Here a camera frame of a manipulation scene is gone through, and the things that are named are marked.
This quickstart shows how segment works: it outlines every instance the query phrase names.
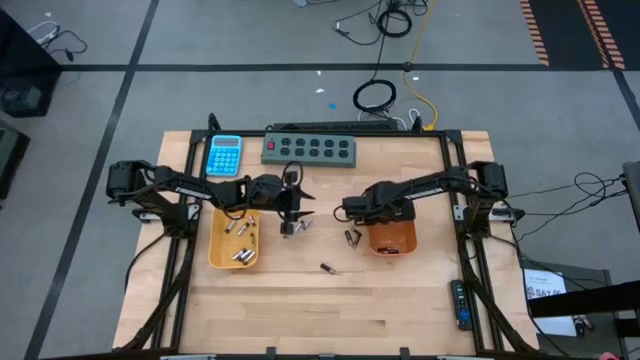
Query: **metal bracket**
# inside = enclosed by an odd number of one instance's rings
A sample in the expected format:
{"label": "metal bracket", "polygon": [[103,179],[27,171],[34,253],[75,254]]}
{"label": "metal bracket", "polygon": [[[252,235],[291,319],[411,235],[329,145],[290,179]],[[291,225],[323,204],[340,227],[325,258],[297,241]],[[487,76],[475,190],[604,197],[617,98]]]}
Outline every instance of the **metal bracket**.
{"label": "metal bracket", "polygon": [[[198,204],[189,205],[189,219],[192,219],[192,220],[197,219],[196,217],[194,217],[194,215],[198,212],[199,209],[200,209],[200,205]],[[140,221],[147,222],[152,220],[160,220],[160,217],[153,213],[140,213],[139,219]]]}
{"label": "metal bracket", "polygon": [[[467,205],[454,205],[453,206],[453,216],[455,221],[463,221],[464,220],[464,209],[467,208]],[[507,207],[504,206],[496,206],[494,210],[507,210]],[[489,221],[502,221],[506,223],[513,223],[515,221],[513,214],[505,214],[505,215],[494,215],[493,210],[489,214]]]}

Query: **remote control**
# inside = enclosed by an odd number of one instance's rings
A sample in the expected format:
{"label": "remote control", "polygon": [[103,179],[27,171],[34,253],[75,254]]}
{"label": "remote control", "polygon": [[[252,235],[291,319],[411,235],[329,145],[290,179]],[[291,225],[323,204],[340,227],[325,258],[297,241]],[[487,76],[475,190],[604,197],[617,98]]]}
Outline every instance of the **remote control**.
{"label": "remote control", "polygon": [[471,331],[471,313],[464,291],[464,283],[460,280],[451,281],[451,294],[453,295],[453,309],[458,328],[463,331]]}

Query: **gray floor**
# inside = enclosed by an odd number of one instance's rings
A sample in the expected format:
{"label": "gray floor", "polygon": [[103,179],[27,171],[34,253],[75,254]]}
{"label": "gray floor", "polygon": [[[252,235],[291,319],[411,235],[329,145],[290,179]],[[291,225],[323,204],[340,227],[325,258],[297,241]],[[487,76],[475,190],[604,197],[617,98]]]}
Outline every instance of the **gray floor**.
{"label": "gray floor", "polygon": [[[373,62],[377,48],[357,47],[331,31],[331,21],[373,1],[296,8],[289,0],[243,2],[161,0],[141,63],[251,64]],[[149,0],[0,1],[29,28],[51,18],[89,43],[77,63],[125,64]],[[535,52],[517,2],[440,1],[422,44],[420,62],[534,64]],[[374,36],[366,18],[343,23],[352,35]],[[385,44],[383,62],[405,61],[416,31]],[[640,94],[640,74],[625,74]],[[44,118],[2,119],[32,139],[0,211],[0,353],[21,358],[69,233],[123,73],[65,73]],[[287,121],[355,119],[355,88],[371,72],[137,73],[105,166],[123,159],[156,160],[166,130],[205,126],[214,111],[223,128],[263,128]],[[439,129],[487,130],[511,193],[571,183],[591,171],[616,177],[638,160],[640,132],[607,72],[414,72],[416,89],[440,112]],[[392,114],[417,107],[400,72]],[[383,93],[363,94],[377,103]],[[140,225],[127,210],[106,205],[98,185],[41,356],[108,351],[122,302],[123,277]],[[514,199],[530,211],[554,212],[578,191]],[[528,217],[522,234],[543,219]],[[614,282],[637,279],[638,230],[628,199],[564,217],[528,237],[535,259],[611,270]]]}

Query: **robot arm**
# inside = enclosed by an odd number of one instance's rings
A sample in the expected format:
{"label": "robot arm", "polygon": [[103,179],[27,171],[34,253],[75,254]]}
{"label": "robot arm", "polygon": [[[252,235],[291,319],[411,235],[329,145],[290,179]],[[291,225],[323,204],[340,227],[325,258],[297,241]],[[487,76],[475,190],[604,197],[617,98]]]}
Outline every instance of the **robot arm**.
{"label": "robot arm", "polygon": [[283,177],[265,174],[255,179],[245,177],[213,183],[173,171],[167,166],[152,166],[145,161],[119,161],[109,167],[106,193],[124,206],[135,202],[141,208],[134,216],[143,220],[148,215],[159,217],[173,236],[185,236],[191,229],[192,215],[187,204],[175,204],[160,192],[170,191],[209,201],[228,212],[256,209],[276,211],[283,220],[281,233],[293,232],[292,222],[312,212],[301,212],[300,199],[314,199],[296,184],[297,173],[285,172]]}
{"label": "robot arm", "polygon": [[[477,179],[470,177],[468,170],[476,170]],[[411,221],[415,219],[413,200],[444,192],[470,197],[472,201],[465,211],[472,213],[465,218],[475,222],[484,217],[486,221],[493,204],[508,195],[504,168],[492,162],[474,162],[468,167],[451,167],[401,183],[381,181],[367,188],[361,196],[342,199],[340,207],[347,220],[356,225]]]}

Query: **wooden tabletop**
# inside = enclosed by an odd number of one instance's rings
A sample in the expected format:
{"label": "wooden tabletop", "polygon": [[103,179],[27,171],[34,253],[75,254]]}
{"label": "wooden tabletop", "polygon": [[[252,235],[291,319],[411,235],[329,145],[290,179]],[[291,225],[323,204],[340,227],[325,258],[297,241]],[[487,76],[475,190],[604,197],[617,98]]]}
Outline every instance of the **wooden tabletop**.
{"label": "wooden tabletop", "polygon": [[[190,132],[166,132],[158,164],[182,171],[189,137]],[[493,160],[487,133],[463,132],[463,139],[468,162]],[[282,172],[282,166],[260,164],[262,142],[262,138],[244,139],[239,176]],[[366,231],[360,246],[352,249],[344,238],[350,224],[339,223],[332,215],[343,197],[360,194],[373,183],[443,170],[439,140],[381,137],[356,138],[356,143],[355,169],[305,167],[302,188],[317,199],[302,203],[303,210],[316,212],[307,231],[283,238],[278,216],[263,213],[260,257],[249,269],[209,265],[213,208],[205,205],[181,353],[261,354],[275,346],[278,354],[395,355],[400,347],[409,347],[412,355],[474,354],[471,332],[458,330],[451,304],[449,282],[462,275],[447,195],[414,203],[418,248],[407,256],[373,255]],[[455,158],[455,149],[450,148]],[[177,200],[175,194],[166,196]],[[505,224],[492,224],[492,231],[511,239]],[[137,251],[161,233],[160,224],[143,225]],[[130,340],[157,305],[168,248],[169,240],[160,242],[133,268],[114,346]],[[538,347],[515,250],[491,239],[485,240],[485,249],[497,305],[522,337]],[[337,274],[320,269],[321,263]],[[486,312],[477,302],[485,344],[491,348]],[[164,345],[169,343],[173,316],[174,307],[168,312]]]}

